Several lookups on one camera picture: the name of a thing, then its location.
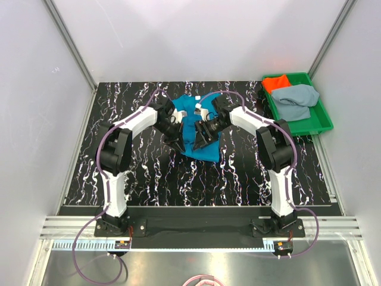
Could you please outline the blue t shirt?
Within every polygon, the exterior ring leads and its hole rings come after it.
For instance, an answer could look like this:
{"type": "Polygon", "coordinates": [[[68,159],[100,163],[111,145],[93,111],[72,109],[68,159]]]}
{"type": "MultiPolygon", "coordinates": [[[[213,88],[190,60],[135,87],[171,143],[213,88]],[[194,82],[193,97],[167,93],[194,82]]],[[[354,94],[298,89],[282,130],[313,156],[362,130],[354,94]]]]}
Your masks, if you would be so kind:
{"type": "Polygon", "coordinates": [[[219,143],[220,133],[211,132],[208,137],[203,130],[204,120],[212,120],[218,116],[212,101],[219,94],[207,94],[204,96],[182,95],[173,100],[177,111],[184,111],[187,116],[182,119],[183,131],[182,137],[185,150],[181,152],[186,157],[201,161],[217,163],[220,158],[219,143]],[[196,108],[205,109],[205,118],[196,113],[196,108]]]}

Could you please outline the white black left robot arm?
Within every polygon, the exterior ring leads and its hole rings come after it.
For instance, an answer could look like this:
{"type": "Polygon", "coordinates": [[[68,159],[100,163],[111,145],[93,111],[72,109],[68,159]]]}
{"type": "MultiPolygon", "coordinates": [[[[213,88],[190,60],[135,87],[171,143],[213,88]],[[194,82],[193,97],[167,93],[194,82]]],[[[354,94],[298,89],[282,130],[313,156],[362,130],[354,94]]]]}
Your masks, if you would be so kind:
{"type": "Polygon", "coordinates": [[[164,135],[164,143],[184,152],[183,119],[187,112],[178,110],[164,98],[160,103],[149,102],[131,115],[99,127],[95,148],[95,163],[102,178],[104,206],[96,215],[97,228],[116,236],[132,230],[129,226],[127,203],[124,198],[124,174],[132,160],[132,141],[148,127],[164,135]]]}

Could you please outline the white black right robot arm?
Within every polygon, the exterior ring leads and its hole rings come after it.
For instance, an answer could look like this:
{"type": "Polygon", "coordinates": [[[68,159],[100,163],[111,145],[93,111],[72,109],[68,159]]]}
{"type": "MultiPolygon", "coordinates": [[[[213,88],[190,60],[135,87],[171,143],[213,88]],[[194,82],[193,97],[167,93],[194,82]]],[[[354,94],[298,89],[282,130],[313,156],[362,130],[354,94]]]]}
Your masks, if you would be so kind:
{"type": "Polygon", "coordinates": [[[195,104],[195,114],[201,116],[195,122],[193,149],[205,148],[217,140],[219,132],[231,125],[237,126],[256,137],[257,152],[261,164],[267,169],[271,183],[271,214],[262,227],[253,227],[262,235],[291,237],[297,214],[292,195],[292,169],[296,166],[296,147],[288,123],[274,121],[246,108],[243,103],[232,104],[224,95],[212,100],[217,115],[209,119],[209,110],[200,100],[195,104]]]}

